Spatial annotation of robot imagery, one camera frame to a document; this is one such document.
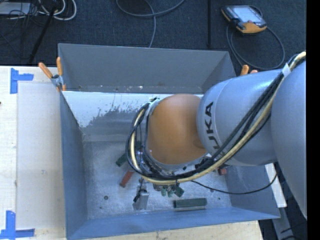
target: black cord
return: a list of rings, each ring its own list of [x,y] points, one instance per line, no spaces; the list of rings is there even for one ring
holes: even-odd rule
[[[271,82],[271,84],[266,88],[266,90],[262,93],[262,95],[258,98],[258,100],[254,103],[254,105],[251,107],[251,109],[246,113],[246,115],[242,118],[242,120],[240,121],[240,123],[237,125],[237,127],[233,130],[233,132],[229,135],[229,137],[227,138],[227,140],[221,145],[221,147],[216,151],[215,154],[212,155],[211,158],[207,158],[207,160],[201,164],[200,166],[198,166],[196,169],[188,171],[188,172],[184,172],[181,173],[179,175],[160,175],[159,173],[151,173],[151,174],[144,174],[143,172],[139,171],[138,169],[136,169],[136,167],[133,165],[131,158],[129,156],[129,142],[131,139],[131,136],[134,132],[137,132],[137,127],[138,124],[140,124],[143,120],[143,117],[145,115],[145,112],[147,111],[147,108],[149,107],[149,104],[145,104],[144,106],[142,106],[140,108],[140,110],[136,113],[133,121],[132,121],[132,125],[131,125],[131,132],[129,134],[129,137],[127,139],[126,142],[126,153],[127,153],[127,158],[128,158],[128,163],[130,164],[130,166],[140,175],[145,175],[149,178],[154,178],[154,179],[158,179],[158,180],[179,180],[179,179],[183,179],[183,178],[187,178],[190,177],[196,173],[200,173],[202,171],[204,171],[205,169],[209,168],[210,166],[212,166],[215,161],[214,158],[217,157],[222,151],[223,149],[232,141],[232,139],[235,137],[235,135],[239,132],[239,130],[241,129],[241,127],[245,124],[245,122],[248,120],[248,118],[250,118],[250,115],[252,115],[252,113],[255,111],[255,109],[258,107],[260,108],[262,105],[265,104],[265,102],[270,98],[270,93],[274,92],[274,88],[277,87],[281,81],[281,79],[284,77],[283,73],[280,72],[277,77]],[[143,115],[140,117],[139,122],[134,126],[134,122],[136,121],[138,114],[145,109],[145,111],[143,112]]]
[[[228,191],[223,191],[223,190],[220,190],[220,189],[216,189],[216,188],[213,188],[213,187],[209,187],[209,186],[206,186],[198,181],[195,181],[195,180],[191,180],[191,182],[193,183],[196,183],[206,189],[209,189],[209,190],[212,190],[212,191],[217,191],[217,192],[221,192],[221,193],[225,193],[225,194],[229,194],[229,195],[247,195],[247,194],[252,194],[252,193],[256,193],[256,192],[259,192],[259,191],[262,191],[268,187],[270,187],[272,185],[272,183],[275,182],[277,178],[277,173],[274,175],[274,178],[273,180],[266,186],[262,187],[262,188],[259,188],[259,189],[256,189],[256,190],[253,190],[253,191],[249,191],[249,192],[241,192],[241,193],[237,193],[237,192],[228,192]]]
[[[150,14],[135,14],[135,13],[131,13],[131,12],[128,12],[126,10],[124,10],[120,5],[119,5],[119,0],[115,0],[116,1],[116,5],[119,7],[119,9],[121,11],[123,11],[124,13],[128,14],[128,15],[131,15],[131,16],[134,16],[134,17],[139,17],[139,18],[150,18],[150,17],[153,17],[153,33],[152,33],[152,37],[151,37],[151,41],[150,41],[150,44],[148,46],[148,48],[151,48],[153,42],[154,42],[154,38],[155,38],[155,35],[156,35],[156,29],[157,29],[157,22],[156,22],[156,17],[159,17],[159,16],[163,16],[171,11],[173,11],[174,9],[176,9],[178,6],[180,6],[185,0],[181,0],[177,5],[175,5],[174,7],[170,8],[170,9],[167,9],[167,10],[164,10],[164,11],[160,11],[160,12],[154,12],[154,9],[152,8],[151,4],[147,1],[147,0],[144,0],[147,5],[150,7],[151,9],[151,12]]]
[[[283,43],[281,42],[281,40],[279,39],[279,37],[276,35],[275,32],[273,32],[270,27],[267,27],[266,29],[269,30],[273,36],[276,38],[276,40],[279,42],[280,46],[281,46],[281,49],[282,49],[282,59],[281,59],[281,62],[276,65],[276,66],[273,66],[273,67],[261,67],[261,66],[258,66],[258,65],[254,65],[252,63],[250,63],[249,61],[247,61],[245,58],[243,58],[238,52],[237,50],[235,49],[235,46],[234,46],[234,42],[233,42],[233,36],[234,36],[234,33],[237,32],[237,30],[234,30],[232,33],[231,33],[231,36],[229,37],[229,24],[227,25],[226,27],[226,40],[229,44],[229,47],[233,53],[233,55],[235,56],[236,60],[238,61],[238,63],[240,64],[240,66],[242,67],[244,64],[247,64],[248,66],[251,66],[252,68],[255,68],[255,69],[259,69],[261,71],[268,71],[268,70],[274,70],[274,69],[278,69],[281,67],[281,65],[284,63],[285,61],[285,56],[286,56],[286,52],[285,52],[285,47],[283,45]]]
[[[289,228],[287,228],[287,229],[285,229],[285,230],[282,230],[280,233],[282,234],[282,233],[284,233],[284,232],[287,232],[287,231],[289,231],[289,230],[291,230],[291,229],[293,229],[293,228],[296,228],[296,227],[298,227],[298,226],[304,225],[304,224],[306,224],[306,223],[307,223],[307,221],[301,222],[301,223],[299,223],[299,224],[297,224],[297,225],[294,225],[294,226],[291,226],[291,227],[289,227]]]
[[[303,240],[302,238],[297,237],[297,236],[294,236],[294,235],[286,236],[286,237],[284,237],[284,238],[281,238],[281,240],[287,240],[287,239],[291,239],[291,238],[297,239],[297,240]]]

